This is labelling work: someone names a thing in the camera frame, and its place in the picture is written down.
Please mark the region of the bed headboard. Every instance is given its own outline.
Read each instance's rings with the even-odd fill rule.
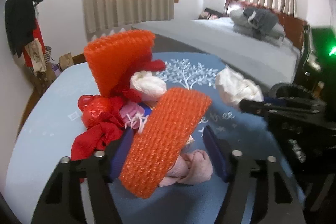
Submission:
[[[306,21],[296,18],[291,15],[286,15],[282,12],[275,11],[268,7],[263,7],[255,3],[248,3],[240,0],[226,0],[224,7],[224,16],[229,16],[232,10],[244,9],[245,7],[253,6],[258,8],[269,9],[272,13],[276,14],[279,18],[279,23],[284,26],[286,37],[293,42],[293,45],[299,50],[302,49],[305,39],[304,31],[305,26],[308,24]]]

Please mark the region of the white tree print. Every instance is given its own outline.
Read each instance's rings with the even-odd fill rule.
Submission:
[[[216,88],[217,69],[205,68],[201,63],[198,63],[197,66],[191,65],[189,59],[171,59],[171,62],[166,61],[165,63],[166,70],[156,74],[165,82],[179,83],[188,90],[191,90],[195,84]]]

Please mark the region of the orange textured cloth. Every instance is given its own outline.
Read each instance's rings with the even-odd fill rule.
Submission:
[[[101,37],[88,43],[84,56],[100,94],[110,97],[113,88],[129,66],[154,46],[150,31],[134,30]]]
[[[119,179],[140,198],[149,198],[182,148],[211,99],[196,90],[171,88],[148,118],[142,134],[136,134]]]

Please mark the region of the green glowing led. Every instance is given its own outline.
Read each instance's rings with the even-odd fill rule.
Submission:
[[[336,46],[333,47],[329,53],[329,56],[336,55]]]

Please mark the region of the blue tablecloth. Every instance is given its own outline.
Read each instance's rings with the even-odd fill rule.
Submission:
[[[215,75],[225,65],[215,56],[199,53],[157,53],[155,59],[167,62],[159,74],[167,87],[196,89],[212,98],[212,105],[193,133],[189,151],[204,149],[203,128],[211,125],[216,135],[229,141],[233,149],[255,159],[275,156],[292,179],[300,200],[302,191],[262,118],[224,105],[214,87]],[[98,94],[86,63],[63,72],[38,102],[16,142],[9,164],[4,197],[23,223],[30,223],[35,206],[59,159],[70,155],[76,136],[86,129],[80,119],[78,98]],[[113,199],[124,224],[212,224],[223,202],[227,184],[214,173],[211,180],[195,186],[172,185],[158,188],[149,199],[134,197],[119,180],[110,185]],[[93,223],[88,189],[82,184],[83,204],[88,223]],[[244,221],[251,217],[252,187]]]

